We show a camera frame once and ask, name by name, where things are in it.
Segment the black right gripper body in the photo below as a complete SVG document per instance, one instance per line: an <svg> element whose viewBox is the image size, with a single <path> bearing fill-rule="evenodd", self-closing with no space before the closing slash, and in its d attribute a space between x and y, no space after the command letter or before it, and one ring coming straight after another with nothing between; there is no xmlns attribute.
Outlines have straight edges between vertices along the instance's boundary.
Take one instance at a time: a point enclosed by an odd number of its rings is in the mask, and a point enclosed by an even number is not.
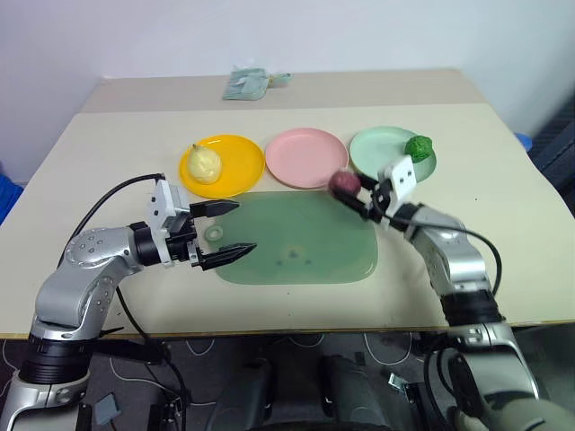
<svg viewBox="0 0 575 431"><path fill-rule="evenodd" d="M375 190L370 191L371 203L369 204L371 208L371 219L369 221L375 222L376 224L381 224L383 220L390 222L392 217L386 214L387 208L390 206L391 192L393 191L393 186L391 181L384 180L383 182L378 182L378 186Z"/></svg>

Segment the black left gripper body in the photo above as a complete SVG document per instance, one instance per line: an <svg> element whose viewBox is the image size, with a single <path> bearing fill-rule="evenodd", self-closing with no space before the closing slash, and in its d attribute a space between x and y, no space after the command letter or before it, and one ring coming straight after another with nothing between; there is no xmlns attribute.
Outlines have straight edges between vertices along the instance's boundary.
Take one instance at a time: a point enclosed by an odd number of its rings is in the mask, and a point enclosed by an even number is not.
<svg viewBox="0 0 575 431"><path fill-rule="evenodd" d="M165 240L172 262L188 261L192 267L202 267L205 258L198 243L198 233L191 215L182 226Z"/></svg>

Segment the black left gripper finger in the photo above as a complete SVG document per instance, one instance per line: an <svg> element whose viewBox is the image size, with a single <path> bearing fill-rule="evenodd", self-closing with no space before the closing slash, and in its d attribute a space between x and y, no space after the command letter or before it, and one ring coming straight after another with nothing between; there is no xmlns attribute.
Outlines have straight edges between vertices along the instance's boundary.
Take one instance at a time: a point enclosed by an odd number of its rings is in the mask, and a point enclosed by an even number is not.
<svg viewBox="0 0 575 431"><path fill-rule="evenodd" d="M257 247L256 243L237 243L221 247L209 254L199 254L199 266L204 270L223 267L234 263Z"/></svg>
<svg viewBox="0 0 575 431"><path fill-rule="evenodd" d="M190 204L190 217L195 219L221 216L237 209L239 206L239 202L230 199L205 200Z"/></svg>

